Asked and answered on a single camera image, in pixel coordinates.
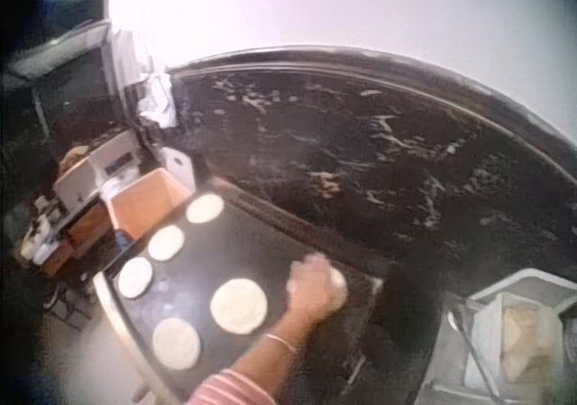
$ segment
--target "wrist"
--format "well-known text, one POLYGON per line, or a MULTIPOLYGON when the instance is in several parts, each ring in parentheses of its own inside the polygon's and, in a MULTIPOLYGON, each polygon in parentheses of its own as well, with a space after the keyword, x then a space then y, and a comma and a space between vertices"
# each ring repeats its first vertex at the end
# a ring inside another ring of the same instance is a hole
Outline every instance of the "wrist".
POLYGON ((283 318, 285 318, 289 323, 307 330, 312 330, 321 321, 312 313, 306 312, 305 310, 294 309, 288 309, 283 315, 283 318))

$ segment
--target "baking tray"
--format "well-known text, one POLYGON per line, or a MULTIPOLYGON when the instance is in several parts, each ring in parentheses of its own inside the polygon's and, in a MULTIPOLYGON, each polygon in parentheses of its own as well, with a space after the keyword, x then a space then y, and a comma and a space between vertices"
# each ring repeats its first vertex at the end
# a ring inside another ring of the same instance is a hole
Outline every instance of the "baking tray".
MULTIPOLYGON (((291 262, 319 249, 318 244, 299 241, 248 212, 241 207, 242 202, 227 197, 223 190, 210 187, 205 191, 214 191, 224 198, 224 210, 218 218, 198 225, 187 221, 186 206, 203 194, 197 193, 104 270, 110 298, 127 334, 155 375, 180 401, 187 400, 207 376, 233 364, 280 318, 286 308, 286 282, 291 262), (149 256, 147 244, 158 229, 168 224, 179 226, 186 241, 172 260, 156 262, 149 256), (139 298, 126 299, 118 292, 118 273, 128 260, 137 256, 144 256, 151 262, 152 282, 139 298), (240 277, 258 283, 268 299, 264 323, 253 334, 245 336, 225 332, 213 320, 209 309, 215 291, 230 279, 240 277), (151 350, 154 328, 163 319, 172 317, 185 319, 202 339, 202 354, 190 370, 173 371, 164 367, 151 350)), ((280 402, 294 402, 302 395, 315 400, 335 397, 350 374, 350 357, 354 355, 371 315, 379 281, 338 261, 334 261, 333 266, 345 276, 349 298, 339 312, 317 329, 308 343, 298 365, 298 378, 306 380, 299 385, 306 387, 288 388, 280 402)))

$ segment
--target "countertop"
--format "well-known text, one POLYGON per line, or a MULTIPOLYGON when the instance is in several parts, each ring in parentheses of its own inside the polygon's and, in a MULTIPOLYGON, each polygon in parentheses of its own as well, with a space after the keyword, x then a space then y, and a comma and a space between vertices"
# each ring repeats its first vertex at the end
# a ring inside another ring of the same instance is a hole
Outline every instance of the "countertop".
POLYGON ((495 91, 350 52, 245 52, 172 81, 179 127, 149 129, 153 142, 202 153, 388 269, 359 403, 414 400, 446 293, 528 267, 577 281, 575 148, 495 91))

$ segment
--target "raw tortilla dough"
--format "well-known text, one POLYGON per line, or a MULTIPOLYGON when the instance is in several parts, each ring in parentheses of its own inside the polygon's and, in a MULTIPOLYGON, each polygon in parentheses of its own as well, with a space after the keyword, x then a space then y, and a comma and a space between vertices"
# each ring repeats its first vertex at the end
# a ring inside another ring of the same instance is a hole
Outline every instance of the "raw tortilla dough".
POLYGON ((223 330, 248 335, 261 326, 267 316, 267 296, 248 279, 233 279, 216 290, 210 312, 223 330))
POLYGON ((178 226, 163 227, 148 243, 148 253, 156 261, 168 261, 184 244, 184 233, 178 226))
POLYGON ((118 277, 118 290, 128 299, 141 295, 152 281, 152 265, 146 258, 128 261, 118 277))
MULTIPOLYGON (((332 311, 335 312, 344 305, 349 292, 346 287, 346 279, 343 274, 334 267, 331 267, 331 282, 336 292, 332 306, 332 311)), ((293 281, 289 280, 287 282, 287 292, 291 292, 293 286, 293 281)))
POLYGON ((193 367, 200 356, 200 336, 186 321, 168 318, 160 322, 152 334, 156 358, 169 369, 183 371, 193 367))
POLYGON ((223 209, 223 199, 214 193, 208 193, 188 206, 187 220, 190 223, 206 223, 217 218, 223 209))

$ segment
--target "pink striped shirt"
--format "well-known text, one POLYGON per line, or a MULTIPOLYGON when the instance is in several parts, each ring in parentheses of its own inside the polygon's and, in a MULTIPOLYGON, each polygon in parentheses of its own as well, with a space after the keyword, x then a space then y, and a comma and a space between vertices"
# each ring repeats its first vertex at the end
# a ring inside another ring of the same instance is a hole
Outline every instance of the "pink striped shirt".
POLYGON ((200 384, 188 405, 276 405, 276 402, 246 376, 225 369, 200 384))

